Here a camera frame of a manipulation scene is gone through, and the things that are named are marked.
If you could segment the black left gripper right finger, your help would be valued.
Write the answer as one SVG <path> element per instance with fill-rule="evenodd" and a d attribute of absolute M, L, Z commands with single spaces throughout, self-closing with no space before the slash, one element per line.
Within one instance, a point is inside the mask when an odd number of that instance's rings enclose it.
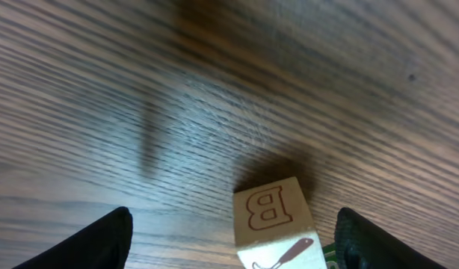
<path fill-rule="evenodd" d="M 341 269 L 444 269 L 351 208 L 341 208 L 334 232 Z"/>

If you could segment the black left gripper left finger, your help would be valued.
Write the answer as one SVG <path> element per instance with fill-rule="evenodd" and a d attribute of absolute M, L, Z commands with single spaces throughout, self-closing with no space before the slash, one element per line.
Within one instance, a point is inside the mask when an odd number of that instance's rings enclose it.
<path fill-rule="evenodd" d="M 132 234 L 132 215 L 121 206 L 15 269 L 123 269 Z"/>

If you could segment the wooden block B and brush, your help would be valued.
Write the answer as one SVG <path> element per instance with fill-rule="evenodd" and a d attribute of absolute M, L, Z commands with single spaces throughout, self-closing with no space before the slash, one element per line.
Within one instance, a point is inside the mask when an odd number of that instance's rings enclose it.
<path fill-rule="evenodd" d="M 327 268 L 297 178 L 235 193 L 233 213 L 235 248 L 245 268 Z"/>

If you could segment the blue T wooden block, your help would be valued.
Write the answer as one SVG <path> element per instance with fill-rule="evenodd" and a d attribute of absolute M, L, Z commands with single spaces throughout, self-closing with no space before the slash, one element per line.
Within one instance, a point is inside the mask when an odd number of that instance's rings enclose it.
<path fill-rule="evenodd" d="M 336 257 L 336 245 L 334 243 L 328 244 L 323 247 L 324 259 L 326 261 L 327 269 L 339 269 Z"/>

